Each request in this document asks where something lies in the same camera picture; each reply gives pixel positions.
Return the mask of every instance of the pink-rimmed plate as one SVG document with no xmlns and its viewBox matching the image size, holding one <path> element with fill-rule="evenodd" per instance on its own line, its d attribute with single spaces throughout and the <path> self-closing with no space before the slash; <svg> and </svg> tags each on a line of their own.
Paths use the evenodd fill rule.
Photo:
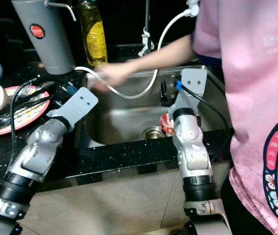
<svg viewBox="0 0 278 235">
<path fill-rule="evenodd" d="M 12 96 L 18 87 L 19 86 L 5 88 L 8 96 Z M 31 86 L 30 94 L 35 91 L 36 91 L 36 87 Z M 39 98 L 44 98 L 44 97 L 48 97 L 48 96 L 49 96 L 48 92 L 44 92 L 44 93 L 40 94 Z M 47 109 L 49 103 L 50 103 L 50 101 L 47 100 L 34 107 L 16 111 L 15 112 L 15 128 L 16 128 L 16 130 L 18 130 L 22 127 L 25 127 L 26 125 L 35 121 L 40 115 L 42 115 L 44 113 L 44 111 Z M 0 135 L 7 134 L 9 132 L 11 132 L 10 125 L 2 127 L 0 129 Z"/>
</svg>

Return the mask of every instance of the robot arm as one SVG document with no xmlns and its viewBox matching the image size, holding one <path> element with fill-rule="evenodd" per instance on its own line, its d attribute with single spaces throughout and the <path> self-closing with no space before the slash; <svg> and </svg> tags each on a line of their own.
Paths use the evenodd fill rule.
<svg viewBox="0 0 278 235">
<path fill-rule="evenodd" d="M 184 69 L 181 83 L 202 96 L 206 76 L 205 70 Z M 179 171 L 185 192 L 184 211 L 191 220 L 184 229 L 189 235 L 231 235 L 223 203 L 215 194 L 209 154 L 195 116 L 198 113 L 198 103 L 186 91 L 180 90 L 175 104 L 169 109 L 169 116 L 174 120 L 173 143 L 178 152 Z"/>
<path fill-rule="evenodd" d="M 50 111 L 45 124 L 27 139 L 27 145 L 0 182 L 0 235 L 18 235 L 30 200 L 43 182 L 62 143 L 63 135 L 73 130 L 98 102 L 86 88 L 80 88 L 61 108 Z"/>
</svg>

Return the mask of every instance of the dish soap bottle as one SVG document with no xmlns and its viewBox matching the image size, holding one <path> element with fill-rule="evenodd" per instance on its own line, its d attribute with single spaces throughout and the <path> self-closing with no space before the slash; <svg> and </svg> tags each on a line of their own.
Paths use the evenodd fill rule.
<svg viewBox="0 0 278 235">
<path fill-rule="evenodd" d="M 78 0 L 76 11 L 81 22 L 82 38 L 89 65 L 107 63 L 104 28 L 95 0 Z"/>
</svg>

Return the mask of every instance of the black countertop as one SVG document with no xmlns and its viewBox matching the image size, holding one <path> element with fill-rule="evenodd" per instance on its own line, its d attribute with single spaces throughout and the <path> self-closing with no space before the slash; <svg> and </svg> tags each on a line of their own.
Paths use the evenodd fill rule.
<svg viewBox="0 0 278 235">
<path fill-rule="evenodd" d="M 20 85 L 34 77 L 48 79 L 57 77 L 63 81 L 71 81 L 75 86 L 80 86 L 84 74 L 74 71 L 61 76 L 53 76 L 46 73 L 39 62 L 30 62 L 17 71 L 3 76 L 0 84 L 3 87 Z M 65 102 L 69 96 L 61 88 L 55 92 L 55 100 Z M 49 109 L 55 108 L 56 104 L 51 102 Z M 47 120 L 45 114 L 28 126 L 18 130 L 16 152 L 19 153 L 25 146 L 26 135 L 38 125 Z M 203 142 L 212 156 L 219 148 L 223 140 L 224 131 L 211 131 L 204 133 Z M 120 172 L 128 168 L 136 168 L 136 174 L 144 174 L 157 171 L 157 165 L 162 164 L 164 169 L 178 168 L 177 151 L 172 143 L 171 137 L 157 140 L 136 141 L 107 145 L 87 149 L 75 149 L 76 133 L 73 131 L 65 135 L 62 148 L 57 152 L 55 163 L 41 185 L 39 191 L 65 188 L 72 185 L 81 185 L 102 181 L 103 172 L 112 172 L 109 178 L 120 176 Z M 0 179 L 4 175 L 10 157 L 11 137 L 10 133 L 0 136 Z M 227 151 L 221 153 L 222 159 L 228 159 Z"/>
</svg>

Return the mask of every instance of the sink drain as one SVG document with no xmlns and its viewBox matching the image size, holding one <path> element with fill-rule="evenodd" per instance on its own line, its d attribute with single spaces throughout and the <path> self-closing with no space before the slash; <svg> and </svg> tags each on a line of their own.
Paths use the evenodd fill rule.
<svg viewBox="0 0 278 235">
<path fill-rule="evenodd" d="M 143 131 L 143 139 L 159 139 L 165 137 L 162 132 L 162 129 L 159 126 L 150 126 Z"/>
</svg>

